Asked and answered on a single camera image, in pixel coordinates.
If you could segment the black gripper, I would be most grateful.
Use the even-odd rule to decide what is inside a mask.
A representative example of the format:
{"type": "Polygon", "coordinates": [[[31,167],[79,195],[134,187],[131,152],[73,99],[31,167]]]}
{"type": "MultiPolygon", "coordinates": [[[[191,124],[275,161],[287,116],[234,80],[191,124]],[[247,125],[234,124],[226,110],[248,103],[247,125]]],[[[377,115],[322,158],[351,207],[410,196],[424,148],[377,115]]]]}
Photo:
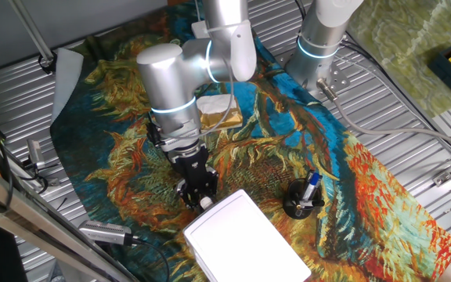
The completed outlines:
{"type": "Polygon", "coordinates": [[[217,194],[218,173],[207,165],[209,152],[204,141],[176,148],[168,153],[168,160],[174,170],[183,177],[183,183],[176,187],[176,193],[185,206],[201,212],[200,193],[215,198],[217,194]]]}

